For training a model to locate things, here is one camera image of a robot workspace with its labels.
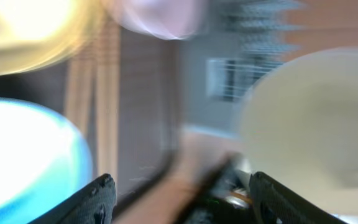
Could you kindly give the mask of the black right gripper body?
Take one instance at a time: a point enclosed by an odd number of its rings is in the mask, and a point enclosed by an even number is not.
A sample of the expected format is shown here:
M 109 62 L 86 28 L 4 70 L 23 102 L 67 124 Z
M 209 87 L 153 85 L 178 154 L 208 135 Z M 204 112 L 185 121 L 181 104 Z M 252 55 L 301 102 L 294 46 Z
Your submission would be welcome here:
M 201 182 L 195 196 L 186 203 L 173 224 L 252 224 L 254 211 L 241 199 L 247 187 L 239 178 L 236 164 L 239 156 L 228 155 Z

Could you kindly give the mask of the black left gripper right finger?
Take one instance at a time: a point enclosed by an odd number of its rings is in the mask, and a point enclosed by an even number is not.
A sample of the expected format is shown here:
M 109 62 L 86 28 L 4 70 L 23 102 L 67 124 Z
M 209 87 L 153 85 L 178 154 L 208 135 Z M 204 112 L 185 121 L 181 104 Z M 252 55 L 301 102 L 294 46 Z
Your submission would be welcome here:
M 251 175 L 249 195 L 257 223 L 346 224 L 263 172 Z

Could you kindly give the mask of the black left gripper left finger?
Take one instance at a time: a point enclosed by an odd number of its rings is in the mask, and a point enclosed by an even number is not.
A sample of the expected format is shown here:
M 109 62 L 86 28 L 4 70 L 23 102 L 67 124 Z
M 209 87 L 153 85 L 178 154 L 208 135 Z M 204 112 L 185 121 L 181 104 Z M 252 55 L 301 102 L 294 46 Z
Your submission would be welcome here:
M 116 185 L 103 174 L 29 224 L 111 224 Z

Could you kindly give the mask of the light blue bowl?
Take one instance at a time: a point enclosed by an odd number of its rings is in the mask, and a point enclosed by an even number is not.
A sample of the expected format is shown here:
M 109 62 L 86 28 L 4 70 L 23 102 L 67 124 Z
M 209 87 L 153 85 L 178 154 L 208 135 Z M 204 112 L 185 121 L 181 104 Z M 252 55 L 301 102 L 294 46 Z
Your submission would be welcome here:
M 93 178 L 88 144 L 66 117 L 0 98 L 0 223 L 29 223 Z

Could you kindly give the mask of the pale green cup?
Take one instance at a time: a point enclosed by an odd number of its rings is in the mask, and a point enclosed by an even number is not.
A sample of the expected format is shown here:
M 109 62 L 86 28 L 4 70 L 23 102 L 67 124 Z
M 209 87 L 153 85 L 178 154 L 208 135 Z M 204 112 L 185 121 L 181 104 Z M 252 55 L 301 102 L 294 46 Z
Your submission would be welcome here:
M 242 150 L 317 207 L 358 216 L 358 48 L 287 62 L 246 94 Z

